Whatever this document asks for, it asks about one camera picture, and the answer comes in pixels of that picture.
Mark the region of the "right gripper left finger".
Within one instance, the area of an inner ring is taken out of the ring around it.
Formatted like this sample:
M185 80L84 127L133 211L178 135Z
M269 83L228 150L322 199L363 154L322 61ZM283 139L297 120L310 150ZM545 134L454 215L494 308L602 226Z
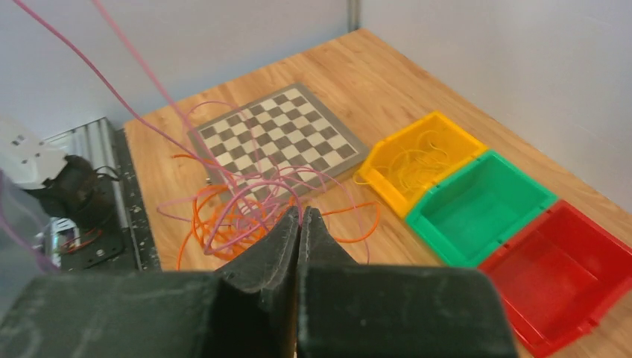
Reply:
M214 271L80 271L32 280L3 357L292 357L300 211Z

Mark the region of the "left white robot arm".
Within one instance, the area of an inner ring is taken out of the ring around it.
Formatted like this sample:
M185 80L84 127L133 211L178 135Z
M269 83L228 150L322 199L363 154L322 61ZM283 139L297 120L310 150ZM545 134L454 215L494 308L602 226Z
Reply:
M106 185L117 177L9 119L1 119L1 170L52 217L86 230L104 230L115 221L115 196Z

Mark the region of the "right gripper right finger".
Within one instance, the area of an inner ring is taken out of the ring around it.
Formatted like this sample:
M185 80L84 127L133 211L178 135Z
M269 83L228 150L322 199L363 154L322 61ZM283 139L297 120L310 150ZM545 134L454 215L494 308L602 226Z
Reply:
M490 279L475 268L357 263L308 207L300 230L299 357L516 357Z

